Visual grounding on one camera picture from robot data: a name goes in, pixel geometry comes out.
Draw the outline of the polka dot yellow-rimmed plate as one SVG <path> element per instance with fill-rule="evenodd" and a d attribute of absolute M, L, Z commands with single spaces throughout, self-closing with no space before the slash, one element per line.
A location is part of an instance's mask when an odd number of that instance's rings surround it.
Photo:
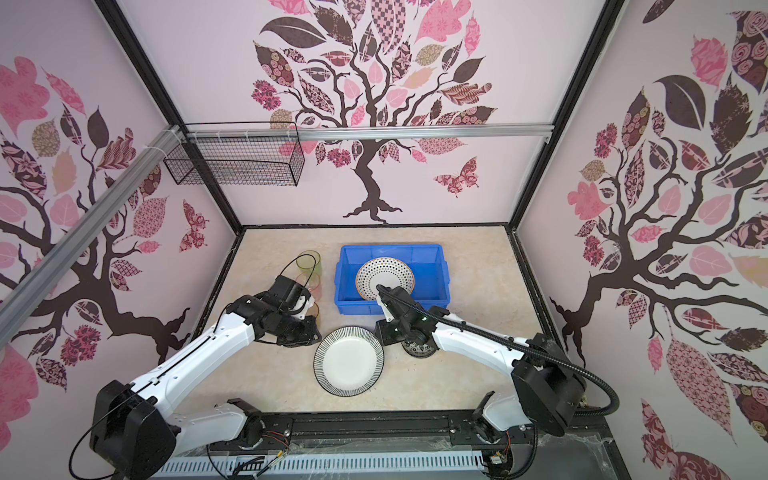
<path fill-rule="evenodd" d="M 378 257 L 363 264 L 355 276 L 355 288 L 361 298 L 374 301 L 379 285 L 394 289 L 401 287 L 408 293 L 415 288 L 415 274 L 402 260 Z"/>

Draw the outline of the black striped white plate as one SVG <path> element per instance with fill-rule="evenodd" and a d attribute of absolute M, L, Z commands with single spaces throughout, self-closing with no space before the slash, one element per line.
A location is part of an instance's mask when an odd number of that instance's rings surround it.
<path fill-rule="evenodd" d="M 334 330 L 318 345 L 313 373 L 327 393 L 354 397 L 371 389 L 385 365 L 381 342 L 373 332 L 359 326 Z"/>

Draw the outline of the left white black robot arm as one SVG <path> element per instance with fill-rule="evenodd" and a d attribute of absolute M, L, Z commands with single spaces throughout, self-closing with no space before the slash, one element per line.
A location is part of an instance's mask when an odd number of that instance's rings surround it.
<path fill-rule="evenodd" d="M 121 479 L 148 479 L 174 456 L 217 442 L 258 446 L 266 427 L 259 409 L 234 398 L 202 413 L 177 413 L 193 390 L 230 357 L 264 336 L 294 348 L 322 336 L 310 314 L 315 300 L 279 275 L 266 291 L 229 303 L 219 319 L 169 360 L 129 383 L 114 380 L 96 398 L 90 449 Z"/>

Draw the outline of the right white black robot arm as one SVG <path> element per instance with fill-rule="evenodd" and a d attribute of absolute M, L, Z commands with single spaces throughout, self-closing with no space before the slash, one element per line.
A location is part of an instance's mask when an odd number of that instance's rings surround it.
<path fill-rule="evenodd" d="M 566 433 L 586 382 L 562 365 L 565 355 L 556 344 L 541 334 L 504 337 L 441 307 L 426 310 L 401 287 L 376 290 L 385 315 L 376 324 L 383 344 L 399 343 L 415 358 L 458 354 L 511 383 L 487 393 L 472 414 L 472 428 L 484 441 L 493 443 L 502 433 L 529 425 L 552 436 Z"/>

